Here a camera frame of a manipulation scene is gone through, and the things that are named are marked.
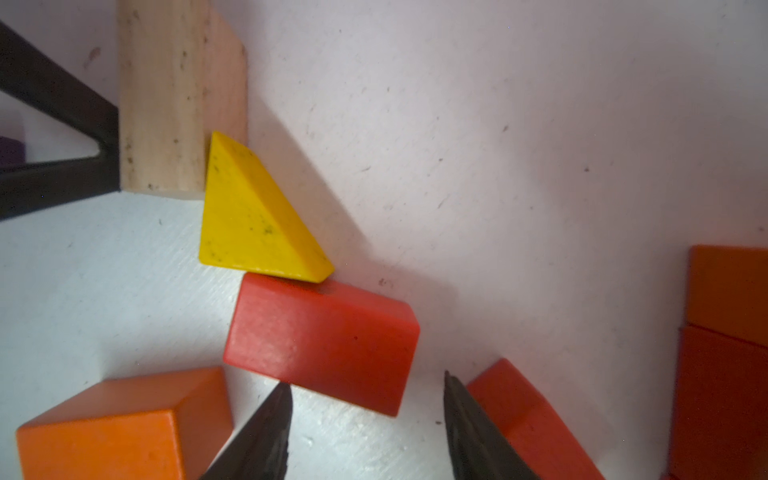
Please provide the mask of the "yellow triangle block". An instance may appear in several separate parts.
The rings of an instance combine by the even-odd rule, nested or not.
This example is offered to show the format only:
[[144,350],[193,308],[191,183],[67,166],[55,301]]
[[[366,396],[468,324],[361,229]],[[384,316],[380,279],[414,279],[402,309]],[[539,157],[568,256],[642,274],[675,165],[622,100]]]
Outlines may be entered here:
[[210,142],[199,260],[311,283],[335,270],[260,159],[219,131]]

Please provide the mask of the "red block small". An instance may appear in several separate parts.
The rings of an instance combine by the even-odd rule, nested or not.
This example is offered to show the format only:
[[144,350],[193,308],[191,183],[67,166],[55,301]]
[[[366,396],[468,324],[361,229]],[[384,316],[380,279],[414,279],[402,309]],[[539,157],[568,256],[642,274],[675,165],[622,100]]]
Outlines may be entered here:
[[677,479],[767,477],[767,349],[681,330],[668,472]]

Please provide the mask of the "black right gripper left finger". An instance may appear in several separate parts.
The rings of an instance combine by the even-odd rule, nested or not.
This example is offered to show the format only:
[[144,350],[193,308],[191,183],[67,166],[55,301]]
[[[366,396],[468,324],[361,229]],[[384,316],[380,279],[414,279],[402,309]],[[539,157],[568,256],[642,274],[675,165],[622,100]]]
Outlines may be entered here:
[[284,479],[292,414],[291,386],[281,382],[201,479]]

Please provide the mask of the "red block pair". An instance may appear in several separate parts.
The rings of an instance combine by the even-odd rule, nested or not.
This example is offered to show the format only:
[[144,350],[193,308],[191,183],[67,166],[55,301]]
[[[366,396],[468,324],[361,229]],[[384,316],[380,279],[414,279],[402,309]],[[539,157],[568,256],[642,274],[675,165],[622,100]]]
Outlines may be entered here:
[[247,273],[226,364],[395,417],[420,325],[401,301],[328,279]]
[[509,360],[498,360],[467,389],[539,478],[603,477],[550,403]]

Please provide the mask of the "natural wood block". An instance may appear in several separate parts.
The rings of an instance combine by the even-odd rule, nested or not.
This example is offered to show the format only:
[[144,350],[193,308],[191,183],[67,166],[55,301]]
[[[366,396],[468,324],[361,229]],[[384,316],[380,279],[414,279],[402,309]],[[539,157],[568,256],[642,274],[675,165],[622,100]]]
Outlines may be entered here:
[[210,1],[117,4],[120,187],[200,199],[213,132],[248,141],[247,51]]

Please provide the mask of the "orange block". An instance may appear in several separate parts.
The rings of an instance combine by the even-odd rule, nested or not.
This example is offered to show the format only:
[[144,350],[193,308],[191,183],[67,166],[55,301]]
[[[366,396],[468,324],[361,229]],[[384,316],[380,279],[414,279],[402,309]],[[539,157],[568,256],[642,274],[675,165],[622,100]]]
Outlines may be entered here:
[[220,367],[104,380],[21,425],[26,479],[198,479],[233,432]]
[[767,345],[767,250],[694,245],[689,250],[686,322]]

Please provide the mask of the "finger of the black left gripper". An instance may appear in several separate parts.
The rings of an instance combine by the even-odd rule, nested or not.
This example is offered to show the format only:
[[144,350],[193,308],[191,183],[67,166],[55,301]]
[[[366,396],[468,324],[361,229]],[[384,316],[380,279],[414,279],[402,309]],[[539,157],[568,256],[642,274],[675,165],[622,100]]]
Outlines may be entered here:
[[1,25],[1,91],[98,146],[90,157],[3,168],[3,220],[120,189],[118,108],[6,24]]

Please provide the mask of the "purple cube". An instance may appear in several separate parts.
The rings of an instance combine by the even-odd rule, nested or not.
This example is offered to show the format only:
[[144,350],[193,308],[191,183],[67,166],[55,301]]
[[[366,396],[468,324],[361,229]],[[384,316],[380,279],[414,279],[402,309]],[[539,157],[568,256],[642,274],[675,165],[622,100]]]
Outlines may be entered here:
[[26,145],[19,140],[0,137],[0,166],[10,167],[26,163]]

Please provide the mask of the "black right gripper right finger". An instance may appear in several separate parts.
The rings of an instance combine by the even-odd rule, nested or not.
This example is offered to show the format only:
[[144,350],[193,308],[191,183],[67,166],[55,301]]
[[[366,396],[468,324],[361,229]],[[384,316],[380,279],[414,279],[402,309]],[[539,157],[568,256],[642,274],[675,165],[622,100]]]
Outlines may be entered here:
[[539,479],[466,386],[449,371],[444,373],[443,409],[456,480]]

